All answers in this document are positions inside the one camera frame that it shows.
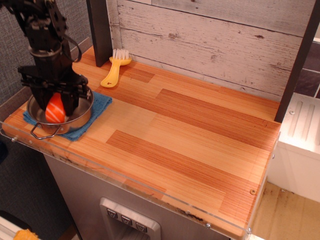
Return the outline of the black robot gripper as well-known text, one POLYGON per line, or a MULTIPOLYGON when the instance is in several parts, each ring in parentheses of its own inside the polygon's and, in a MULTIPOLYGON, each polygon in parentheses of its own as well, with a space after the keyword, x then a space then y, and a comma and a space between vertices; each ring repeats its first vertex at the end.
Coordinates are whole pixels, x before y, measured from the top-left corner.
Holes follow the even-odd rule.
POLYGON ((79 98, 88 98, 88 79, 74 72, 79 50, 60 49, 57 52, 33 52, 34 65, 18 67, 21 82, 29 87, 39 107, 46 111, 54 93, 61 94, 65 115, 72 116, 79 105, 79 98))

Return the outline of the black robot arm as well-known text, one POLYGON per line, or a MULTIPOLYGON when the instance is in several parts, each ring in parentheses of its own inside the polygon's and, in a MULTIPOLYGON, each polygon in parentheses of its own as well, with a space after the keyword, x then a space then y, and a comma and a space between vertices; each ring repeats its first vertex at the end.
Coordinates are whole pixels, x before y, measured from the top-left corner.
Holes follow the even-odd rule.
POLYGON ((67 116, 79 105, 80 98, 89 98, 88 79, 73 70, 73 63, 82 58, 78 52, 72 59, 70 43, 78 44, 66 34, 66 18, 60 13, 54 0, 2 0, 15 16, 28 39, 28 50, 35 64, 21 66, 21 83, 30 88, 42 110, 47 108, 51 97, 59 93, 67 116))

